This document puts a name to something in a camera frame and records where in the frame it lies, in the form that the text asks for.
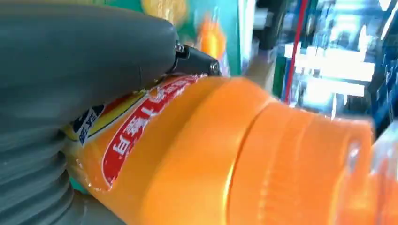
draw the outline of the ribbed gray tube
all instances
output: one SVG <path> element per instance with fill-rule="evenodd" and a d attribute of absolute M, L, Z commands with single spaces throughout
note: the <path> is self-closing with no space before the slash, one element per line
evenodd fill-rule
<path fill-rule="evenodd" d="M 172 68 L 165 20 L 112 7 L 0 1 L 0 225 L 117 225 L 74 194 L 66 123 Z"/>

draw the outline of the bottle label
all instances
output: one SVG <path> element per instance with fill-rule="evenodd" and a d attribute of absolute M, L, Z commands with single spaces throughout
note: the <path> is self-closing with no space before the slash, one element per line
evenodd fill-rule
<path fill-rule="evenodd" d="M 87 110 L 63 129 L 69 173 L 86 188 L 109 190 L 151 119 L 200 77 L 171 77 Z"/>

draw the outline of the red label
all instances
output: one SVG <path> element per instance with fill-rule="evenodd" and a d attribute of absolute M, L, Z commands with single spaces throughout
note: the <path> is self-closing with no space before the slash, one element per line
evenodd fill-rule
<path fill-rule="evenodd" d="M 147 94 L 146 99 L 134 109 L 108 144 L 102 158 L 102 175 L 110 187 L 117 179 L 124 161 L 151 118 L 159 114 L 172 99 L 180 95 L 187 85 L 195 83 L 198 79 L 198 76 L 185 76 L 174 80 L 170 84 L 158 88 L 155 97 Z"/>

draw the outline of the plastic bottle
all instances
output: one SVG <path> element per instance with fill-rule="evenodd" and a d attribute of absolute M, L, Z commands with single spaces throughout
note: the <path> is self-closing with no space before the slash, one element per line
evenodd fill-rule
<path fill-rule="evenodd" d="M 290 108 L 243 78 L 174 78 L 112 108 L 66 153 L 69 172 L 127 224 L 371 225 L 382 215 L 385 173 L 372 172 L 367 121 Z"/>
<path fill-rule="evenodd" d="M 218 22 L 218 7 L 214 9 L 213 17 L 205 14 L 198 29 L 198 49 L 220 62 L 223 76 L 230 76 L 227 56 L 227 38 Z"/>

